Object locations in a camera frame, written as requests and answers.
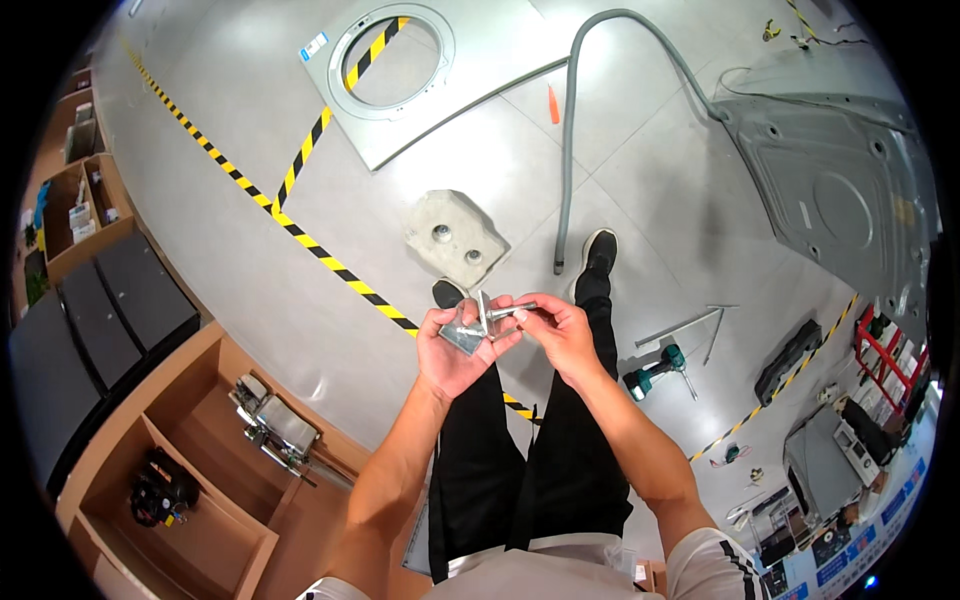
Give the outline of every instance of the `red rack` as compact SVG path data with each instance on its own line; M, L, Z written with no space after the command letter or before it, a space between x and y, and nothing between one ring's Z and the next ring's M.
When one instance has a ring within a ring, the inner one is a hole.
M873 318L874 306L870 304L867 306L867 309L863 311L863 314L860 316L860 323L856 326L856 334L853 341L853 347L856 349L856 362L859 363L863 371L874 380L876 386L881 392L883 392L884 397L887 398L887 402L890 402L890 406L893 407L894 412L899 415L903 412L903 407L906 404L906 400L910 398L910 392L913 390L913 386L917 383L917 378L924 369L924 364L926 363L926 346L924 346L924 350L920 354L920 359L917 361L917 366L914 368L913 372L910 373L910 376L907 377L905 374L903 374L900 366L897 365L896 359L894 359L892 356L894 348L898 346L903 337L903 332L897 327L894 337L890 340L890 343L887 344L887 347L884 348L880 342L878 342L876 338L867 331L867 327L870 325L870 321L872 321ZM870 344L870 347L873 348L877 354L879 354L879 373L874 372L864 362L862 350L863 342ZM887 370L893 372L904 387L903 395L897 401L894 401L887 389L883 387L883 381L889 374Z

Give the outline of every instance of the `gray drain hose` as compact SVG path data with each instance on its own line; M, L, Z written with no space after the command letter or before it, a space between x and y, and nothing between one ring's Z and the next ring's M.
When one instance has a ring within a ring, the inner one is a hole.
M670 40L666 38L663 32L657 29L657 26L651 23L647 17L642 14L634 11L628 11L626 9L613 9L611 11L598 12L591 18L587 19L583 25L580 26L580 30L577 32L576 37L573 38L573 45L570 47L570 58L568 59L566 65L566 98L564 99L564 158L563 165L561 167L563 173L563 191L564 197L560 205L560 226L557 228L557 246L553 251L553 274L560 275L564 272L564 245L566 244L566 230L570 225L570 200L573 196L573 109L577 101L577 62L580 60L580 46L584 43L584 37L587 36L587 32L590 31L594 25L606 21L607 19L615 19L621 16L632 18L634 21L643 25L650 32L657 37L660 43L663 45L663 48L667 51L667 54L670 55L670 58L680 66L683 70L684 75L690 81L690 86L693 87L693 92L697 94L697 98L700 99L700 102L703 103L704 108L707 110L707 114L712 119L717 121L725 121L729 119L729 116L721 112L721 110L713 105L710 100L707 99L707 96L704 95L704 90L700 89L700 86L697 84L696 78L693 77L693 72L690 71L690 67L686 66L684 58L680 56L680 53L677 52L677 49L673 47L673 44L670 43Z

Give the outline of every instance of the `black sneaker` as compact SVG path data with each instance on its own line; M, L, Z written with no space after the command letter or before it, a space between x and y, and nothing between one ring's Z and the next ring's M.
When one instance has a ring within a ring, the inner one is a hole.
M591 298L610 295L610 272L616 261L616 233L596 230L584 244L584 264L570 284L570 299L581 305Z
M454 283L452 279L441 277L433 284L433 301L437 306L453 308L467 297L467 290Z

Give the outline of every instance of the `green plant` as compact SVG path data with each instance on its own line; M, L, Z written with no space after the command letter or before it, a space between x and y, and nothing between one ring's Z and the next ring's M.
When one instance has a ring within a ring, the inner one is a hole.
M27 305L33 306L50 289L50 281L43 273L30 273L27 275Z

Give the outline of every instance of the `cordless drill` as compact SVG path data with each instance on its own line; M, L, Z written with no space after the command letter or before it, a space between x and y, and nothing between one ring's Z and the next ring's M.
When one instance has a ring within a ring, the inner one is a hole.
M694 401L696 401L697 393L693 390L690 378L686 376L686 359L684 358L684 354L680 352L680 347L676 344L670 344L664 348L663 353L660 355L660 362L653 367L649 369L639 369L623 375L623 383L627 386L627 389L630 390L630 395L634 397L634 401L640 402L650 393L650 390L653 389L654 384L651 380L654 375L671 371L676 371L684 376L686 387L690 389L690 394L693 396Z

